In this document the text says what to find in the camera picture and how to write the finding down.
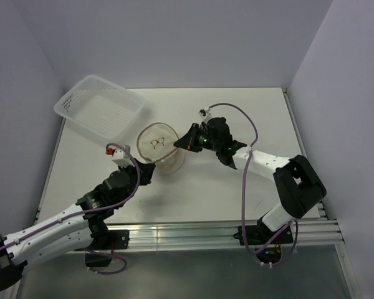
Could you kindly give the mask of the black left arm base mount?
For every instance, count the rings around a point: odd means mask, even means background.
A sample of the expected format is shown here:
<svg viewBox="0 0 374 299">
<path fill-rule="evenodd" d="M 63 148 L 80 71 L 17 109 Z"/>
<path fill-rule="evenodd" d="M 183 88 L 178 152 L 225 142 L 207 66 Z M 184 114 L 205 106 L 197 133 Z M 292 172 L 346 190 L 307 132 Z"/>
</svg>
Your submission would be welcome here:
<svg viewBox="0 0 374 299">
<path fill-rule="evenodd" d="M 98 245 L 90 246 L 85 252 L 85 265 L 92 272 L 101 275 L 113 275 L 126 269 L 127 261 L 117 254 L 118 250 L 126 250 L 130 240 L 129 230 L 110 230 L 104 237 L 104 241 Z M 105 272 L 102 268 L 107 268 L 113 261 L 123 262 L 120 270 Z"/>
</svg>

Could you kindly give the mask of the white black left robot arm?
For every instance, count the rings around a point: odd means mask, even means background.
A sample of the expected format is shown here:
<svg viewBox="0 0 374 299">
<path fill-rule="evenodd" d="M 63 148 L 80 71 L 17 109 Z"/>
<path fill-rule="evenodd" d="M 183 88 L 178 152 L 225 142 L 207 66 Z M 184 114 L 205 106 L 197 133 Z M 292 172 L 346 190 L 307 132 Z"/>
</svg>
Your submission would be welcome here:
<svg viewBox="0 0 374 299">
<path fill-rule="evenodd" d="M 16 233 L 0 233 L 0 292 L 40 263 L 73 250 L 105 247 L 109 241 L 105 220 L 140 186 L 151 183 L 155 168 L 153 163 L 139 161 L 121 167 L 56 216 Z"/>
</svg>

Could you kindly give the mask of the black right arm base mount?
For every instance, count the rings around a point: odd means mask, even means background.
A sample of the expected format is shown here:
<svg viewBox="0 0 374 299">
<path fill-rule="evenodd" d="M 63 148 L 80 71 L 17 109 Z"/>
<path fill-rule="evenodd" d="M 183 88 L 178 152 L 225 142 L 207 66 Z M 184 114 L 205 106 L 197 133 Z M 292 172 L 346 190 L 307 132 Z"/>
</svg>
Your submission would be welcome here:
<svg viewBox="0 0 374 299">
<path fill-rule="evenodd" d="M 284 230 L 279 230 L 280 234 L 275 239 L 256 255 L 260 262 L 270 264 L 281 261 L 282 258 L 282 245 L 293 244 L 294 238 L 290 225 Z M 253 250 L 258 250 L 260 246 L 264 245 L 269 239 L 275 236 L 277 232 L 271 232 L 266 227 L 260 225 L 247 225 L 246 226 L 246 240 L 248 246 L 253 246 Z"/>
</svg>

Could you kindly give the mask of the round mesh laundry bag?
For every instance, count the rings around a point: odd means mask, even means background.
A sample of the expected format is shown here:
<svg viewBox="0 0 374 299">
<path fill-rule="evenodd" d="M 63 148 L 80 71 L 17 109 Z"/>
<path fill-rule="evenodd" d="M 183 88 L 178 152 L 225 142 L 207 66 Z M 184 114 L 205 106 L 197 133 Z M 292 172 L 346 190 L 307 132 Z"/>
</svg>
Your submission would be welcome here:
<svg viewBox="0 0 374 299">
<path fill-rule="evenodd" d="M 175 173 L 182 166 L 185 156 L 174 146 L 179 140 L 175 129 L 167 123 L 156 122 L 144 128 L 137 137 L 137 151 L 147 162 L 154 163 L 158 173 Z"/>
</svg>

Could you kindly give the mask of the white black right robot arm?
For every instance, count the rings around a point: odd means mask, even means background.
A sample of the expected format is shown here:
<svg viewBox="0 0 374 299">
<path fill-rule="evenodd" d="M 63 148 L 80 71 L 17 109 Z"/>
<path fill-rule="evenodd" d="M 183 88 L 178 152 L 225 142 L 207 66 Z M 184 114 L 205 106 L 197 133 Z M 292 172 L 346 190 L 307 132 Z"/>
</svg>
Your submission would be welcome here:
<svg viewBox="0 0 374 299">
<path fill-rule="evenodd" d="M 243 170 L 243 180 L 250 172 L 275 184 L 279 202 L 254 226 L 254 235 L 260 244 L 272 242 L 284 225 L 303 218 L 327 195 L 323 182 L 305 156 L 285 158 L 253 150 L 234 139 L 223 117 L 193 123 L 173 145 L 194 153 L 213 151 L 223 165 Z"/>
</svg>

